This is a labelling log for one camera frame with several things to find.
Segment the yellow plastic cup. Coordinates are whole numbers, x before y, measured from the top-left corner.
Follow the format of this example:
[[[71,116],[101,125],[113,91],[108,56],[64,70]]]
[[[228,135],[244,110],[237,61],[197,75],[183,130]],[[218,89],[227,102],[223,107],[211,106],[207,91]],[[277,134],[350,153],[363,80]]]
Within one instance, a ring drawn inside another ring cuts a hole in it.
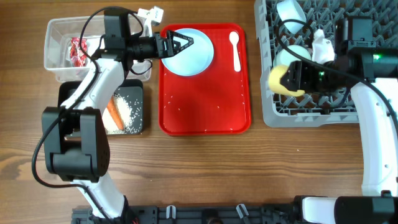
[[[290,91],[281,84],[281,78],[288,72],[288,66],[278,65],[274,67],[269,74],[269,88],[274,93],[286,96],[299,97],[305,94],[304,90]]]

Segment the orange carrot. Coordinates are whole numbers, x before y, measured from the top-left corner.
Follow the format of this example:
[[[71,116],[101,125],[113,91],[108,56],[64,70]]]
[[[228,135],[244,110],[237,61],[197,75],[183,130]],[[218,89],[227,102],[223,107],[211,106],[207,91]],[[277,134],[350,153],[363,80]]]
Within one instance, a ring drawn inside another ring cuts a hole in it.
[[[107,110],[112,117],[113,121],[115,122],[116,126],[118,127],[119,130],[124,129],[124,124],[123,121],[119,115],[118,109],[116,107],[116,104],[114,102],[114,98],[111,97],[108,105],[107,105]]]

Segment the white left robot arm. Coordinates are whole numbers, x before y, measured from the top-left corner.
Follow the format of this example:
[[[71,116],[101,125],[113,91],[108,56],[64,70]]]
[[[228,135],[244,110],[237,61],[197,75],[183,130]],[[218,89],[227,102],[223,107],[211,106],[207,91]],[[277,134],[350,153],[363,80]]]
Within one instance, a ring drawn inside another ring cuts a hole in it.
[[[134,60],[176,56],[194,39],[168,30],[165,37],[107,31],[101,40],[104,47],[89,56],[94,70],[60,106],[44,110],[43,136],[32,156],[32,173],[40,184],[56,187],[38,176],[37,156],[43,148],[47,170],[63,180],[63,188],[81,190],[95,223],[137,223],[139,219],[108,173],[110,148],[102,114]]]

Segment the white plastic spoon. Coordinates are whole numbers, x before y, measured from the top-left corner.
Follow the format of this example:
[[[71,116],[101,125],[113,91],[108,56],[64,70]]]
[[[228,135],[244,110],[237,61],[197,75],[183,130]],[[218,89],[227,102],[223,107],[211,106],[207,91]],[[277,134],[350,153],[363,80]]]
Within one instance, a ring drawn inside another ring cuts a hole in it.
[[[233,46],[234,71],[240,72],[241,71],[241,63],[240,63],[239,53],[238,53],[239,34],[235,31],[230,32],[229,41],[231,42],[231,44]]]

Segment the light blue bowl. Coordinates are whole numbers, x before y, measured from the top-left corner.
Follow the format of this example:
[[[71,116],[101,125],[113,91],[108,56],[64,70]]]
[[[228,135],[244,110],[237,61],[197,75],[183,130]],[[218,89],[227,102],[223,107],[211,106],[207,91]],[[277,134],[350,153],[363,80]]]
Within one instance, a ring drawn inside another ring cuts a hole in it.
[[[306,15],[296,0],[284,0],[276,4],[277,13],[282,22],[295,19],[301,22],[306,21]],[[296,34],[303,25],[296,22],[285,22],[284,25],[292,34]]]

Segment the light blue plate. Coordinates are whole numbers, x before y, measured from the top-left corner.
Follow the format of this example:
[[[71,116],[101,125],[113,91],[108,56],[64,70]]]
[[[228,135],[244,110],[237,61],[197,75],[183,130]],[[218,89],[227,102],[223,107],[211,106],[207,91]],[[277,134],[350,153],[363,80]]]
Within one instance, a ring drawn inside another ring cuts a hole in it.
[[[206,70],[214,56],[214,46],[210,38],[200,30],[183,28],[177,33],[193,39],[193,44],[176,56],[162,59],[163,65],[172,73],[183,77],[197,75]]]

